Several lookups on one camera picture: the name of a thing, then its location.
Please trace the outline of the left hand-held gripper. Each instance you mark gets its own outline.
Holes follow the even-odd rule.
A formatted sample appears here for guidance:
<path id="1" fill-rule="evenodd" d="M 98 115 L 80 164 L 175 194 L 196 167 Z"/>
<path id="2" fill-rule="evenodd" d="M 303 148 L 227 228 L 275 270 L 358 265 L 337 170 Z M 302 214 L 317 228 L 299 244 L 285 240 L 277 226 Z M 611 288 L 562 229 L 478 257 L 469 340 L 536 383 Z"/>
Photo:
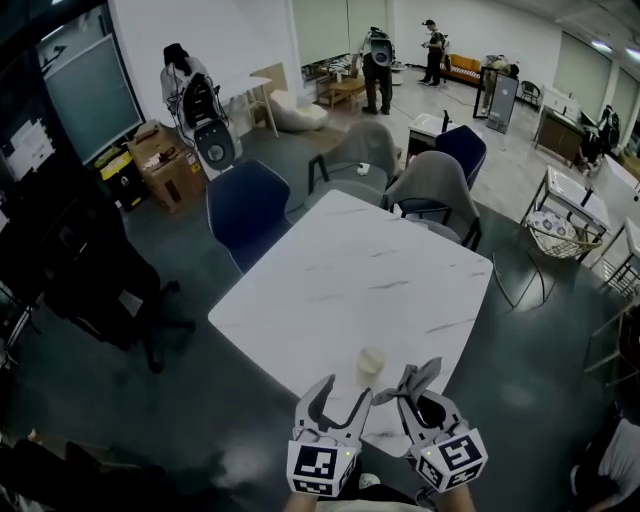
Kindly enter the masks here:
<path id="1" fill-rule="evenodd" d="M 332 437 L 319 435 L 335 375 L 314 384 L 295 408 L 294 438 L 288 443 L 286 477 L 292 492 L 337 498 L 361 453 L 361 435 L 373 391 L 366 388 L 344 423 L 332 427 Z"/>

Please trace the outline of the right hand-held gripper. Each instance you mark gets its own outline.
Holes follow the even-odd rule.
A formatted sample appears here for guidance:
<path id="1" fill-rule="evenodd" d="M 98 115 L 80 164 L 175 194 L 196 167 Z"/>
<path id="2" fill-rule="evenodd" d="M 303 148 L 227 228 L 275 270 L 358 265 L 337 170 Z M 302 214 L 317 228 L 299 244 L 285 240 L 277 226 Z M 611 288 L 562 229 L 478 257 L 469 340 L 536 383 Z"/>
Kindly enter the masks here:
<path id="1" fill-rule="evenodd" d="M 413 444 L 409 453 L 416 461 L 415 470 L 435 490 L 447 492 L 482 473 L 488 454 L 478 429 L 433 443 L 434 428 L 450 430 L 460 422 L 460 412 L 452 400 L 426 390 L 422 394 L 422 416 L 406 397 L 398 398 L 398 410 Z"/>

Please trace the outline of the white paper notice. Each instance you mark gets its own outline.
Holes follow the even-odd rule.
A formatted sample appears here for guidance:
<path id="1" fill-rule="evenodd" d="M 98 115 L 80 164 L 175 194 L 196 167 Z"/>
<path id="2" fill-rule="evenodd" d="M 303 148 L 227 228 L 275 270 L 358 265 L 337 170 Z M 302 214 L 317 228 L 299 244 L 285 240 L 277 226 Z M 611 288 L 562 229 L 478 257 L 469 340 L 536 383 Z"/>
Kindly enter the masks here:
<path id="1" fill-rule="evenodd" d="M 13 152 L 7 163 L 15 181 L 20 181 L 30 171 L 37 171 L 56 152 L 41 119 L 25 123 L 10 143 Z"/>

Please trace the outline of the light wooden board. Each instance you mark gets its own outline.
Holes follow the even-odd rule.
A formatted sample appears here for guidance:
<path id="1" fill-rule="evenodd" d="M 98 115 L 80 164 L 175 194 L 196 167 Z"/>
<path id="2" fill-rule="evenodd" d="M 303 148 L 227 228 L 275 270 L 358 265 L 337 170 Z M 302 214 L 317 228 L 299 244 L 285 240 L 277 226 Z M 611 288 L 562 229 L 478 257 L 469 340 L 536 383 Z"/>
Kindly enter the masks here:
<path id="1" fill-rule="evenodd" d="M 264 86 L 268 94 L 271 94 L 276 90 L 289 90 L 284 65 L 282 62 L 257 70 L 252 73 L 252 76 L 265 78 L 268 80 L 268 83 Z"/>

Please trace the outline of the yellow and black bin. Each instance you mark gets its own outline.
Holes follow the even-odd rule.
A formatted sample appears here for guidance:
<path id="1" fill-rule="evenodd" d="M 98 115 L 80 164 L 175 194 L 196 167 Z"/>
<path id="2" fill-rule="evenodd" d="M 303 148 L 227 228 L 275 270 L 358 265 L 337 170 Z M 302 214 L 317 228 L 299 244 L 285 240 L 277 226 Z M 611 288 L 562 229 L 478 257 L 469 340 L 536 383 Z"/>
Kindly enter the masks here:
<path id="1" fill-rule="evenodd" d="M 100 176 L 113 201 L 125 211 L 133 210 L 149 190 L 129 151 L 114 156 L 100 169 Z"/>

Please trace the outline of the white beanbag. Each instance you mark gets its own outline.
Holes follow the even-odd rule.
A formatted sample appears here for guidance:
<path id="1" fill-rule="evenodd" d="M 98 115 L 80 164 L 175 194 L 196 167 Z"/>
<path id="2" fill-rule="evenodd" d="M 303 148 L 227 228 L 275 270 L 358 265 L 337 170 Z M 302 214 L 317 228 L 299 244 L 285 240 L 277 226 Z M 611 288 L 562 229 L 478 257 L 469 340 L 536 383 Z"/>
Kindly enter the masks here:
<path id="1" fill-rule="evenodd" d="M 323 107 L 298 98 L 290 91 L 271 92 L 269 106 L 276 127 L 285 132 L 317 131 L 329 121 L 329 114 Z"/>

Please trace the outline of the person's white printed t-shirt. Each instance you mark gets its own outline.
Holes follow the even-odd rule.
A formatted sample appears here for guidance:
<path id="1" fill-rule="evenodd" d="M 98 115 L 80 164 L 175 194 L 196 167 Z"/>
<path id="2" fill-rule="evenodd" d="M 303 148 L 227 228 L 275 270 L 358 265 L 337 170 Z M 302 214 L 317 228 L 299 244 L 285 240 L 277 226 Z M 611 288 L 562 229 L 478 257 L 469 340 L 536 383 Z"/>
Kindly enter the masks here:
<path id="1" fill-rule="evenodd" d="M 367 500 L 321 501 L 315 512 L 431 512 L 415 505 Z"/>

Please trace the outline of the brown wooden cabinet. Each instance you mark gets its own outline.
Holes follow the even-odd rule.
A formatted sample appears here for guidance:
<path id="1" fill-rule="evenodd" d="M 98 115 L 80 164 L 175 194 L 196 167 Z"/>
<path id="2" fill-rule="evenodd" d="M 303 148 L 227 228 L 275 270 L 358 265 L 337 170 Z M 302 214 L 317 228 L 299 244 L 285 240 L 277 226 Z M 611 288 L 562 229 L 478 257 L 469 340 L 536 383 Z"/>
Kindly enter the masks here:
<path id="1" fill-rule="evenodd" d="M 585 131 L 579 124 L 548 106 L 541 108 L 533 139 L 535 149 L 549 150 L 571 168 L 584 137 Z"/>

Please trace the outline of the grey backpack rig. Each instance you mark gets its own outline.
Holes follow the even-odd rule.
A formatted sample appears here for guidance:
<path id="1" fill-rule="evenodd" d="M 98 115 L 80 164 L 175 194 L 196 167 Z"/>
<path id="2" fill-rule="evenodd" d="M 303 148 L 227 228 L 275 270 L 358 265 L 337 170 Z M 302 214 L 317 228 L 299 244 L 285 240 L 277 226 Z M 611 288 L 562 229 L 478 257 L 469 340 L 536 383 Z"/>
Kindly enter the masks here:
<path id="1" fill-rule="evenodd" d="M 390 67 L 394 61 L 391 39 L 377 27 L 370 28 L 370 54 L 374 62 L 382 67 Z"/>

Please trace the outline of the grey cloth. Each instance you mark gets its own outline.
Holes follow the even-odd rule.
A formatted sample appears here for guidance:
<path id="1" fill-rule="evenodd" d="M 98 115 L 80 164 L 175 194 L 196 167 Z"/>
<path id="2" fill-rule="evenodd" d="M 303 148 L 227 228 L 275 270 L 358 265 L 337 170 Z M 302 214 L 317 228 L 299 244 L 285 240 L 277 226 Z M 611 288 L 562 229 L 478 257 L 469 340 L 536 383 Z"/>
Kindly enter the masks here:
<path id="1" fill-rule="evenodd" d="M 393 399 L 404 398 L 410 404 L 416 405 L 419 397 L 429 385 L 440 375 L 442 358 L 435 357 L 424 365 L 407 364 L 395 388 L 387 388 L 377 393 L 371 402 L 372 406 L 380 406 Z"/>

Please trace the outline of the person's left forearm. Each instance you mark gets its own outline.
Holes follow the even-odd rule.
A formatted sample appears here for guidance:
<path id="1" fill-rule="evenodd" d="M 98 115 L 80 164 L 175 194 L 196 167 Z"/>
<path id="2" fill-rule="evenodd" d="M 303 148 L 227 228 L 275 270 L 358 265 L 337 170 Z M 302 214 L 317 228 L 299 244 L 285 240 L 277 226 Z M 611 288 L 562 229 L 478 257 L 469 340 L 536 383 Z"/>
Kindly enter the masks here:
<path id="1" fill-rule="evenodd" d="M 283 512 L 316 512 L 318 497 L 315 495 L 292 493 Z"/>

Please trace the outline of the person's dark trousers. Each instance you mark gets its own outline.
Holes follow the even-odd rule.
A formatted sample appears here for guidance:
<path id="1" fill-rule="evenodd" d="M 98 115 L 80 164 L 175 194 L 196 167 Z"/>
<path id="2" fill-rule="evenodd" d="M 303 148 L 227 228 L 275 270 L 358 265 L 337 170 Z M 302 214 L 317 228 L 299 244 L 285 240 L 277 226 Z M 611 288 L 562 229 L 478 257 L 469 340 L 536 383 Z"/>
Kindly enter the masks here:
<path id="1" fill-rule="evenodd" d="M 356 464 L 347 482 L 343 486 L 337 497 L 320 497 L 319 501 L 354 501 L 367 500 L 378 502 L 398 502 L 415 505 L 415 499 L 410 498 L 402 492 L 389 487 L 381 482 L 380 485 L 372 486 L 364 490 L 358 488 L 358 480 L 361 473 L 368 473 L 362 469 L 360 463 Z"/>

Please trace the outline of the black backpack rig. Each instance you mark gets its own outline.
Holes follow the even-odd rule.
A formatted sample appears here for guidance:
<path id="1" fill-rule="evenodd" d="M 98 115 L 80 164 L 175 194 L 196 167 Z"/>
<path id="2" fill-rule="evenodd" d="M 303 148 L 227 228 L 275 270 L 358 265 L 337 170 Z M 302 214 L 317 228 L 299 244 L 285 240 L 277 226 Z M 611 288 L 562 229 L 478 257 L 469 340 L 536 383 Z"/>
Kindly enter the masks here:
<path id="1" fill-rule="evenodd" d="M 233 165 L 236 150 L 217 91 L 204 74 L 194 74 L 183 90 L 182 111 L 199 155 L 211 169 L 222 172 Z"/>

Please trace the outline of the orange sofa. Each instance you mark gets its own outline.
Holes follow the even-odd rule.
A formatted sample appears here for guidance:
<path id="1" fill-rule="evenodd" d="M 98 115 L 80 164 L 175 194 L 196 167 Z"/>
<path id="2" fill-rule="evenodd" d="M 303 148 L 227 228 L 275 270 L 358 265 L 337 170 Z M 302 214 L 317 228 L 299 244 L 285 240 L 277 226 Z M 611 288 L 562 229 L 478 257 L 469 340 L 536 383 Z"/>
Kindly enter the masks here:
<path id="1" fill-rule="evenodd" d="M 446 54 L 441 62 L 441 76 L 477 86 L 481 81 L 481 62 L 458 54 Z"/>

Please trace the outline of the grey upholstered chair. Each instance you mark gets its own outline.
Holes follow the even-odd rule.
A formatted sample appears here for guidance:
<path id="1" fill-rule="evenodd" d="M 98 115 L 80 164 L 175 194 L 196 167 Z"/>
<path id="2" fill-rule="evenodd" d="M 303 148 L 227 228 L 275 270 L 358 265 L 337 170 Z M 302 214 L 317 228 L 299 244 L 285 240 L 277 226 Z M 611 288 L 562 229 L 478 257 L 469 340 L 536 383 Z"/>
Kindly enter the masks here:
<path id="1" fill-rule="evenodd" d="M 381 206 L 386 189 L 401 173 L 401 152 L 383 124 L 372 120 L 354 123 L 334 147 L 309 161 L 308 197 L 304 207 L 310 210 L 330 191 Z M 359 163 L 370 165 L 366 176 L 357 174 Z"/>
<path id="2" fill-rule="evenodd" d="M 452 156 L 427 151 L 416 156 L 385 191 L 381 206 L 398 205 L 402 218 L 472 251 L 482 236 L 480 214 L 471 198 L 464 172 Z"/>

